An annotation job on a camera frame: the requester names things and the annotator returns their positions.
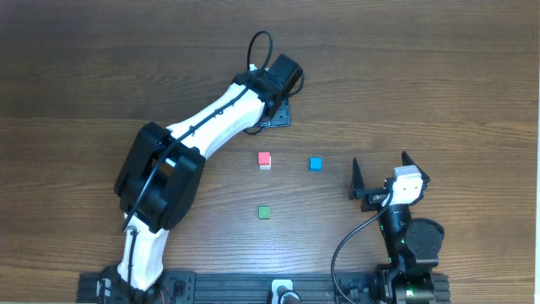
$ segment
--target wood grain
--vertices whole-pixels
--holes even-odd
[[[305,70],[293,126],[238,135],[209,160],[166,267],[327,273],[370,216],[347,200],[352,158],[379,187],[405,149],[432,177],[413,210],[445,227],[437,270],[454,302],[530,303],[533,0],[0,1],[0,301],[74,301],[79,273],[120,259],[112,185],[137,130],[223,94],[259,29]],[[312,155],[322,172],[307,171]],[[257,218],[262,204],[271,220]],[[385,256],[371,226],[337,268]]]

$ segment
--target tabletop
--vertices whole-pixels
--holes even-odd
[[[112,188],[137,131],[219,98],[258,30],[273,34],[273,59],[305,71],[292,126],[238,134],[208,159],[167,269],[327,274],[372,216],[348,200],[352,159],[380,187],[406,150],[431,176],[412,211],[445,227],[436,271],[453,302],[532,301],[533,0],[0,1],[0,301],[74,301],[80,273],[121,259]],[[372,225],[337,270],[385,260]]]

